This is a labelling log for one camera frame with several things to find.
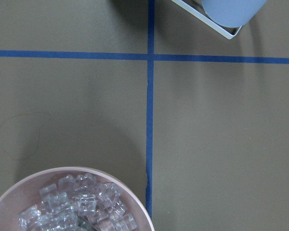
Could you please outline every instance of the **pink bowl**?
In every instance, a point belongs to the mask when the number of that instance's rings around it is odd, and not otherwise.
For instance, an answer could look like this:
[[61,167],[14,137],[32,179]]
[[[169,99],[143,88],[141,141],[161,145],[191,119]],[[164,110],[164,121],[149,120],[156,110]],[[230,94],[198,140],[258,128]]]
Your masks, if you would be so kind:
[[0,197],[0,231],[23,231],[18,225],[18,213],[40,202],[39,189],[57,183],[67,174],[92,173],[103,183],[113,182],[121,189],[121,200],[133,213],[136,231],[154,231],[150,216],[135,194],[115,177],[87,167],[58,167],[35,173],[19,181]]

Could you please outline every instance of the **blue tape line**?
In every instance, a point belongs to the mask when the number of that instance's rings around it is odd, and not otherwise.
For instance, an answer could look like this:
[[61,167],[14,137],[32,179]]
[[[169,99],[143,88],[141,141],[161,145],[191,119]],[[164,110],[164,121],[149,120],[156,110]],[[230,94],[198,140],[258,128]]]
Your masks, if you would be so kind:
[[59,59],[109,59],[109,60],[147,60],[147,54],[99,53],[69,51],[10,51],[0,50],[0,57],[59,58]]
[[155,1],[148,2],[148,62],[147,62],[147,110],[146,110],[146,173],[145,207],[152,218],[153,181],[153,83],[154,83],[154,20]]
[[289,58],[181,55],[181,54],[178,54],[178,55],[155,54],[154,60],[155,61],[215,62],[215,63],[289,64]]
[[153,81],[154,61],[148,61],[148,86],[147,86],[147,110],[146,110],[146,173],[147,187],[145,191],[145,207],[152,217],[152,179],[153,179]]

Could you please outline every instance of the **blue tape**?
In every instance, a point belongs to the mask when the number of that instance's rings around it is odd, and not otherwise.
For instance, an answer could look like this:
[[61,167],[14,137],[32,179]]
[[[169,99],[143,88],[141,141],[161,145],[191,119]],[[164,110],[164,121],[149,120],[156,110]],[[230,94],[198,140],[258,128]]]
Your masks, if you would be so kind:
[[152,217],[152,179],[153,179],[153,82],[154,61],[148,61],[148,86],[147,86],[147,110],[146,110],[146,173],[147,187],[145,191],[145,207]]
[[214,63],[289,64],[289,58],[214,55],[154,54],[155,61],[186,61]]
[[147,110],[146,110],[146,173],[145,207],[152,218],[153,181],[153,94],[154,94],[154,19],[155,1],[148,2],[148,59],[147,59]]
[[109,59],[109,60],[147,60],[147,54],[98,53],[68,51],[10,51],[0,50],[0,57],[59,58],[59,59]]

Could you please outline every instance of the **bowl rim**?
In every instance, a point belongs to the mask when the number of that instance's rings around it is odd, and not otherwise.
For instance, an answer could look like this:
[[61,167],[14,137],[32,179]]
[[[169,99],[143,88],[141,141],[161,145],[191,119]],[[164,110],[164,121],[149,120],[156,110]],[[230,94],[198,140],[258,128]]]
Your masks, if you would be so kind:
[[117,184],[118,186],[120,186],[122,189],[124,189],[139,205],[139,207],[141,208],[141,210],[144,212],[144,215],[146,217],[146,219],[148,220],[149,224],[150,224],[150,228],[151,231],[155,231],[154,227],[153,227],[153,223],[152,220],[147,212],[147,210],[145,209],[144,205],[141,203],[141,201],[138,199],[138,197],[119,179],[117,179],[116,177],[103,172],[101,170],[95,169],[95,168],[91,168],[91,167],[55,167],[55,168],[50,168],[50,169],[46,169],[37,173],[34,173],[30,176],[27,176],[26,178],[20,180],[19,182],[17,182],[16,184],[14,184],[12,187],[10,187],[4,194],[2,194],[2,196],[0,197],[0,202],[6,197],[6,195],[8,195],[11,191],[13,191],[15,188],[17,188],[19,185],[23,184],[24,182],[41,176],[43,174],[46,173],[51,173],[51,172],[57,172],[57,171],[82,171],[82,172],[90,172],[92,174],[101,176],[107,180],[110,180],[112,182],[114,182],[115,184]]

